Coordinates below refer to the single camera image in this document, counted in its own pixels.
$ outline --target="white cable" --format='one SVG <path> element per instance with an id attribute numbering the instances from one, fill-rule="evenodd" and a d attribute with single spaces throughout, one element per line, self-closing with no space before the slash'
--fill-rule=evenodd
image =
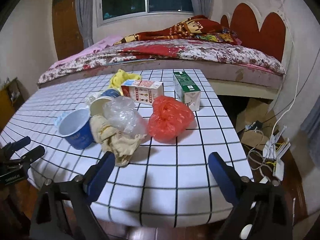
<path id="1" fill-rule="evenodd" d="M 289 27 L 288 27 L 287 29 L 288 29 L 289 34 L 290 34 L 291 39 L 292 39 L 292 46 L 293 46 L 293 48 L 295 49 L 295 44 L 294 44 L 293 36 L 292 36 L 292 34 L 291 34 L 291 32 L 290 32 Z M 292 102 L 292 104 L 290 105 L 289 109 L 287 109 L 287 110 L 280 116 L 280 118 L 276 121 L 276 123 L 274 124 L 274 126 L 273 126 L 273 128 L 272 128 L 272 131 L 271 131 L 271 135 L 270 135 L 270 140 L 269 140 L 269 143 L 268 143 L 268 149 L 267 149 L 267 154 L 266 154 L 266 156 L 263 157 L 258 151 L 255 150 L 256 147 L 257 147 L 258 145 L 260 145 L 260 144 L 262 143 L 262 141 L 263 141 L 263 132 L 260 131 L 260 130 L 257 130 L 257 131 L 259 131 L 259 132 L 262 133 L 262 140 L 261 140 L 261 142 L 260 142 L 256 147 L 252 148 L 252 149 L 249 151 L 248 156 L 247 156 L 248 162 L 249 162 L 249 159 L 251 159 L 251 160 L 254 161 L 255 163 L 259 164 L 259 166 L 258 166 L 257 168 L 252 168 L 251 165 L 250 165 L 250 163 L 249 163 L 249 166 L 250 166 L 251 170 L 253 170 L 253 171 L 259 170 L 262 177 L 265 176 L 265 175 L 263 174 L 262 170 L 261 170 L 261 168 L 262 168 L 263 166 L 268 167 L 268 168 L 271 170 L 271 172 L 273 172 L 273 170 L 266 164 L 266 159 L 268 159 L 268 158 L 270 157 L 270 153 L 271 153 L 271 151 L 269 150 L 269 149 L 270 149 L 270 142 L 271 142 L 271 137 L 273 136 L 273 133 L 274 133 L 274 131 L 275 131 L 275 127 L 276 127 L 276 125 L 278 124 L 278 122 L 281 120 L 281 118 L 282 118 L 287 112 L 289 112 L 289 111 L 291 110 L 291 108 L 292 108 L 292 106 L 293 106 L 293 104 L 294 104 L 294 102 L 295 102 L 295 100 L 296 100 L 296 97 L 297 97 L 297 90 L 298 90 L 298 84 L 299 84 L 299 78 L 300 78 L 300 65 L 299 65 L 299 59 L 298 59 L 297 56 L 296 56 L 296 58 L 297 58 L 297 64 L 298 64 L 298 80 L 297 80 L 297 84 L 296 84 L 296 89 L 295 89 L 295 95 L 294 95 L 294 98 L 293 98 L 293 102 Z M 258 156 L 260 156 L 260 157 L 262 158 L 262 163 L 260 163 L 260 162 L 258 162 L 258 161 L 256 161 L 256 160 L 254 160 L 253 158 L 251 158 L 250 153 L 252 153 L 252 152 L 255 152 L 256 154 L 258 154 Z"/>
<path id="2" fill-rule="evenodd" d="M 291 32 L 290 32 L 289 27 L 288 27 L 288 31 L 289 31 L 289 34 L 290 34 L 291 39 L 292 39 L 292 46 L 293 46 L 293 48 L 295 49 L 296 46 L 295 46 L 295 44 L 294 44 L 293 36 L 292 36 L 292 34 L 291 34 Z M 300 78 L 300 65 L 299 65 L 299 59 L 298 59 L 297 56 L 296 56 L 296 58 L 297 58 L 297 65 L 298 65 L 298 80 L 297 80 L 297 84 L 296 84 L 295 95 L 294 95 L 292 104 L 290 105 L 289 109 L 287 109 L 287 110 L 280 116 L 280 118 L 276 121 L 275 125 L 273 126 L 272 132 L 271 132 L 271 135 L 270 135 L 270 139 L 271 139 L 271 137 L 273 136 L 273 133 L 274 133 L 274 130 L 275 130 L 275 127 L 276 127 L 277 123 L 281 120 L 281 118 L 282 118 L 287 112 L 290 111 L 290 109 L 292 108 L 292 106 L 293 106 L 293 104 L 294 104 L 294 102 L 295 102 L 295 100 L 296 100 L 296 97 L 297 97 L 297 90 L 298 90 L 298 84 L 299 84 L 299 78 Z M 268 149 L 267 149 L 268 157 L 267 157 L 267 154 L 266 154 L 266 157 L 265 157 L 265 159 L 263 160 L 263 162 L 265 162 L 265 160 L 270 157 L 270 153 L 271 153 L 271 151 L 269 150 L 269 149 L 270 149 L 270 141 L 271 141 L 271 140 L 269 140 Z"/>
<path id="3" fill-rule="evenodd" d="M 261 145 L 261 143 L 262 143 L 262 141 L 263 141 L 263 138 L 264 138 L 264 134 L 263 134 L 263 132 L 260 131 L 260 130 L 255 130 L 255 132 L 260 133 L 260 134 L 262 135 L 262 138 L 261 138 L 260 143 L 257 144 L 254 148 L 252 148 L 252 149 L 248 152 L 247 161 L 248 161 L 248 163 L 249 163 L 249 166 L 250 166 L 250 169 L 251 169 L 251 170 L 253 170 L 253 171 L 259 170 L 261 176 L 262 176 L 262 177 L 266 177 L 266 178 L 271 182 L 271 179 L 269 179 L 268 176 L 265 176 L 265 175 L 263 174 L 263 172 L 262 172 L 262 170 L 261 170 L 261 167 L 266 166 L 266 167 L 269 168 L 269 170 L 271 170 L 271 172 L 273 172 L 273 170 L 272 170 L 268 165 L 263 164 L 263 163 L 260 163 L 260 162 L 258 162 L 258 161 L 256 161 L 256 160 L 254 160 L 254 159 L 250 156 L 250 153 L 254 152 L 254 153 L 256 153 L 259 157 L 261 157 L 261 158 L 263 159 L 263 156 L 260 154 L 260 152 L 256 151 L 256 147 L 257 147 L 258 145 Z M 253 168 L 253 167 L 250 165 L 249 159 L 252 160 L 253 162 L 259 164 L 259 166 L 258 166 L 257 168 Z"/>

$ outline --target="red headboard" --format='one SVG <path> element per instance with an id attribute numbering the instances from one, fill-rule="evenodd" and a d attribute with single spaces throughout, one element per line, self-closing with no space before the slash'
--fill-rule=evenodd
<path id="1" fill-rule="evenodd" d="M 226 15 L 222 16 L 220 23 L 229 27 Z M 252 9 L 247 4 L 240 3 L 233 12 L 230 29 L 238 34 L 242 46 L 258 49 L 267 55 L 274 56 L 280 62 L 282 61 L 286 27 L 278 14 L 270 13 L 259 31 L 257 19 Z"/>

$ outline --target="wooden door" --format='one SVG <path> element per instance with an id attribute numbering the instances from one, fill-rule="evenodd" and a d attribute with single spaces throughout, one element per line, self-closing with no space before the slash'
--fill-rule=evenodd
<path id="1" fill-rule="evenodd" d="M 76 18 L 75 0 L 52 1 L 52 27 L 58 60 L 84 49 Z"/>

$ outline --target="floral bedsheet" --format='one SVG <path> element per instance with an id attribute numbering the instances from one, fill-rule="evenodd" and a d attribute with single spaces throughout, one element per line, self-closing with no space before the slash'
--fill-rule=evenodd
<path id="1" fill-rule="evenodd" d="M 135 41 L 111 46 L 49 69 L 40 76 L 39 84 L 79 71 L 141 59 L 185 59 L 255 65 L 279 75 L 285 74 L 285 69 L 277 59 L 256 49 L 240 45 L 176 39 Z"/>

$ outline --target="red blanket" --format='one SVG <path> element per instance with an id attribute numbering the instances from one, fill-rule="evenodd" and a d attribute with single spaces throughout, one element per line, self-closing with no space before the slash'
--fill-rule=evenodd
<path id="1" fill-rule="evenodd" d="M 235 32 L 223 27 L 220 23 L 209 20 L 206 16 L 197 15 L 162 31 L 142 32 L 126 36 L 114 45 L 131 41 L 170 39 L 202 39 L 232 45 L 241 43 Z"/>

